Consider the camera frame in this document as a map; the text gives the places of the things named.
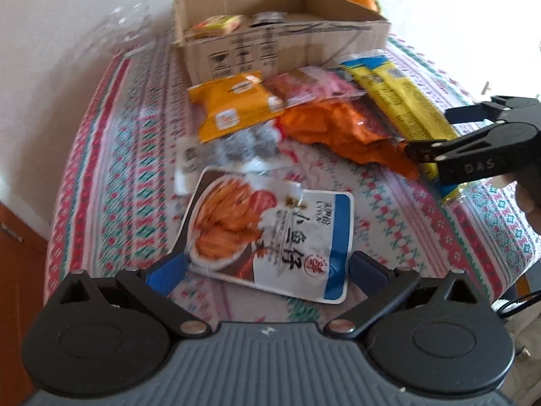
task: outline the snack package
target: snack package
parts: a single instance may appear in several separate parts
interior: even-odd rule
[[[284,12],[260,12],[254,15],[252,24],[250,27],[260,27],[266,26],[268,24],[279,24],[284,23],[286,19],[284,18]]]
[[[208,142],[266,122],[283,113],[283,102],[261,85],[261,73],[239,73],[188,89],[190,100],[202,105],[206,118],[199,139]]]
[[[197,136],[179,137],[175,193],[191,194],[207,166],[246,173],[271,171],[296,163],[295,154],[282,151],[281,146],[282,133],[276,127],[276,119],[205,143],[200,143]]]
[[[217,15],[193,26],[188,35],[192,38],[219,37],[233,32],[244,20],[242,15]]]
[[[378,69],[379,74],[365,62]],[[344,62],[343,67],[366,89],[370,98],[407,140],[454,139],[458,136],[439,110],[386,58],[360,58]],[[391,88],[388,82],[399,87],[398,90]],[[439,183],[438,169],[434,163],[423,163],[421,169],[444,202],[459,195],[456,185],[444,186]]]
[[[283,133],[301,143],[323,143],[339,156],[364,164],[377,162],[410,180],[419,177],[417,166],[404,147],[378,125],[362,104],[310,102],[288,108],[279,118]]]
[[[314,66],[278,74],[264,85],[288,107],[316,100],[354,99],[365,93],[333,72]]]
[[[346,297],[353,196],[207,168],[173,252],[231,283],[323,303]]]

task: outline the open cardboard box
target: open cardboard box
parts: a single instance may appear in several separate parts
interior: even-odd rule
[[[336,67],[343,55],[385,48],[390,23],[346,0],[175,0],[175,44],[192,84],[260,70],[263,78],[307,65]],[[188,30],[214,15],[286,12],[286,22],[193,39]]]

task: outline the black cable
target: black cable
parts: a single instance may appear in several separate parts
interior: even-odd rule
[[[512,310],[506,311],[504,313],[504,310],[509,307],[513,303],[519,303],[522,301],[526,301],[522,304],[520,304],[518,307],[515,307]],[[496,312],[498,316],[500,316],[501,319],[506,319],[508,317],[514,316],[517,313],[520,313],[521,311],[525,310],[526,308],[534,305],[534,303],[541,302],[541,290],[537,290],[532,293],[525,294],[524,296],[521,296],[520,298],[517,298],[515,300],[511,300],[509,302],[506,302],[504,305],[502,305]]]

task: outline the table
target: table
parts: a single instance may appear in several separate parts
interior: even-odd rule
[[[174,193],[175,139],[194,130],[171,44],[163,35],[137,53],[117,54],[95,92],[57,198],[45,299],[70,270],[110,276],[128,265],[145,268],[174,244],[189,199]],[[456,81],[395,36],[387,55],[440,110],[472,102]],[[382,166],[356,165],[320,145],[288,145],[299,163],[272,175],[309,189],[352,192],[353,248],[388,267],[407,265],[427,276],[461,268],[494,300],[541,254],[513,186],[498,190],[476,182],[446,206],[422,183]],[[365,296],[350,284],[347,300],[329,306],[190,274],[170,297],[216,325],[232,319],[324,322]]]

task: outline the finger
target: finger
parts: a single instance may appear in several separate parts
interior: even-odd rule
[[[513,174],[504,174],[504,175],[497,175],[496,177],[492,177],[490,179],[491,185],[493,185],[494,188],[503,189],[508,184],[511,184],[515,181],[515,177]]]
[[[526,220],[528,221],[532,229],[534,229],[536,233],[541,235],[541,209],[536,208],[532,212],[527,214]]]
[[[536,204],[532,200],[530,193],[520,184],[517,184],[517,189],[515,190],[515,199],[517,201],[518,208],[525,214],[529,214],[536,208]]]

